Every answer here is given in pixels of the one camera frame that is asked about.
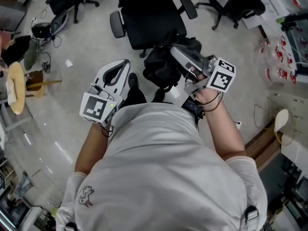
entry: wooden table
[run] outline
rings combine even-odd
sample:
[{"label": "wooden table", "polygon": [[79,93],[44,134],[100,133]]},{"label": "wooden table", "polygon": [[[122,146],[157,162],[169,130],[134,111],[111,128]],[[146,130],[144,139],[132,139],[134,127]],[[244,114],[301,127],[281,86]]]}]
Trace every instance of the wooden table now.
[{"label": "wooden table", "polygon": [[26,101],[26,82],[23,68],[18,62],[13,63],[9,68],[8,79],[14,82],[15,94],[17,101],[12,103],[11,109],[17,115],[24,110]]}]

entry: white cabinet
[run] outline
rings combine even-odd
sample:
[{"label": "white cabinet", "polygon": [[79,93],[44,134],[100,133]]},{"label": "white cabinet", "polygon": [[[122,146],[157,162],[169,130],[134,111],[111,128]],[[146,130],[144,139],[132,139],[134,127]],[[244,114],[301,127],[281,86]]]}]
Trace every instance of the white cabinet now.
[{"label": "white cabinet", "polygon": [[284,128],[282,132],[289,137],[294,135],[294,140],[308,147],[308,84],[274,83],[269,88],[269,95],[274,108],[286,108],[292,116],[295,126]]}]

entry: wooden plank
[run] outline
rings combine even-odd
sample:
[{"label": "wooden plank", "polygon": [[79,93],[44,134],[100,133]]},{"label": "wooden plank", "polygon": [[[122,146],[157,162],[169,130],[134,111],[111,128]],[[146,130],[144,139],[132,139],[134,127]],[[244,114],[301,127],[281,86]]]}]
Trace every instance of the wooden plank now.
[{"label": "wooden plank", "polygon": [[272,124],[268,129],[262,131],[262,133],[259,133],[257,136],[255,136],[252,139],[252,142],[247,144],[247,156],[256,159],[263,152],[263,150],[268,147],[274,140],[274,124]]},{"label": "wooden plank", "polygon": [[281,149],[277,148],[276,151],[260,167],[257,168],[258,172],[261,172],[280,152]]},{"label": "wooden plank", "polygon": [[262,152],[256,159],[256,165],[257,168],[259,168],[262,164],[266,162],[270,158],[271,155],[275,153],[276,150],[280,148],[280,143],[278,140],[274,140],[273,143],[270,144],[269,147],[267,147],[264,152]]}]

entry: forearm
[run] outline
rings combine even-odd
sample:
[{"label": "forearm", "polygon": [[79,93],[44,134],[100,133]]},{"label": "forearm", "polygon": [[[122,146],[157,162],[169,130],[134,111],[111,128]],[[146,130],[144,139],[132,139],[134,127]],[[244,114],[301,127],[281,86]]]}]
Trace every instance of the forearm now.
[{"label": "forearm", "polygon": [[107,150],[108,134],[102,133],[102,127],[92,124],[86,141],[78,155],[75,172],[89,174],[93,166],[103,158]]},{"label": "forearm", "polygon": [[223,102],[205,115],[217,154],[224,160],[231,156],[245,155],[243,139]]}]

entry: white t-shirt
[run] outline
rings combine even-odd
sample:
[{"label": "white t-shirt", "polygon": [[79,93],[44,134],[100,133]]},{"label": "white t-shirt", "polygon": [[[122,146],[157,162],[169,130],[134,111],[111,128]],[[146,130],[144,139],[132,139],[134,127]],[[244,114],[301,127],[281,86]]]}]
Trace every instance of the white t-shirt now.
[{"label": "white t-shirt", "polygon": [[57,230],[239,230],[249,205],[265,222],[267,197],[253,159],[223,161],[206,148],[191,113],[167,103],[128,106],[113,117],[106,154],[74,173]]}]

